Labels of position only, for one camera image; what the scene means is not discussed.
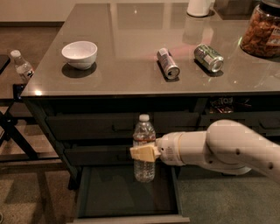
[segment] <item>floor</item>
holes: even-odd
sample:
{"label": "floor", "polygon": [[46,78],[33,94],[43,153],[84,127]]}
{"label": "floor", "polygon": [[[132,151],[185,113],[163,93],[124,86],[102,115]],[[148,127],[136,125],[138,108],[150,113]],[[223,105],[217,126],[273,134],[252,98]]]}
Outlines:
{"label": "floor", "polygon": [[[4,39],[0,49],[20,47],[36,67],[59,29],[0,27],[0,39]],[[12,64],[7,69],[13,71]],[[0,109],[4,112],[7,107],[1,105]],[[17,129],[36,151],[53,152],[37,124],[22,120],[17,123]],[[0,157],[18,153],[22,151],[12,139],[0,147]],[[58,159],[0,163],[3,224],[73,221],[78,193],[67,189],[68,180],[69,174]],[[193,224],[277,224],[280,221],[280,185],[254,171],[241,177],[224,177],[188,166],[182,169],[178,189],[182,213]]]}

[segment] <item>snack in jar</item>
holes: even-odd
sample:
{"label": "snack in jar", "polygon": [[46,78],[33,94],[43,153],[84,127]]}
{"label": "snack in jar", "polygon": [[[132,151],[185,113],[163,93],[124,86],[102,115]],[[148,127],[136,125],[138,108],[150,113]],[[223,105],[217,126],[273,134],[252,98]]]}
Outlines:
{"label": "snack in jar", "polygon": [[255,7],[241,49],[261,58],[280,56],[280,0],[262,0]]}

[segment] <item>aluminum can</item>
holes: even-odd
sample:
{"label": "aluminum can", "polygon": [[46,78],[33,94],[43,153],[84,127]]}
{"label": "aluminum can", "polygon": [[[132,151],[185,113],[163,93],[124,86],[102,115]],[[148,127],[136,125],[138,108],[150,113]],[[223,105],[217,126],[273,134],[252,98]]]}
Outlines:
{"label": "aluminum can", "polygon": [[172,55],[166,48],[161,48],[157,52],[157,59],[160,66],[164,70],[164,75],[169,80],[174,80],[180,73],[179,67],[176,65]]}
{"label": "aluminum can", "polygon": [[209,45],[198,45],[194,50],[194,57],[210,73],[219,72],[224,64],[223,57]]}

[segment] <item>black lid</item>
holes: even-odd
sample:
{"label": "black lid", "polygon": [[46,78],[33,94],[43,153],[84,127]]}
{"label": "black lid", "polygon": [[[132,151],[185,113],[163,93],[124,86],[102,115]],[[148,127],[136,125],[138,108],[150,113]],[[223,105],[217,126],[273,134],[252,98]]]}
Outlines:
{"label": "black lid", "polygon": [[280,0],[262,0],[260,8],[272,16],[280,17]]}

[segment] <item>white bowl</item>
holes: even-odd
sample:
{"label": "white bowl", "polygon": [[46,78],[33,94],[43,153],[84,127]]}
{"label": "white bowl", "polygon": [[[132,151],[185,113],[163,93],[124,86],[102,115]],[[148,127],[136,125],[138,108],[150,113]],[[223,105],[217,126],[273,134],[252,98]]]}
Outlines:
{"label": "white bowl", "polygon": [[95,63],[97,46],[89,41],[77,41],[63,47],[61,53],[70,66],[86,70]]}

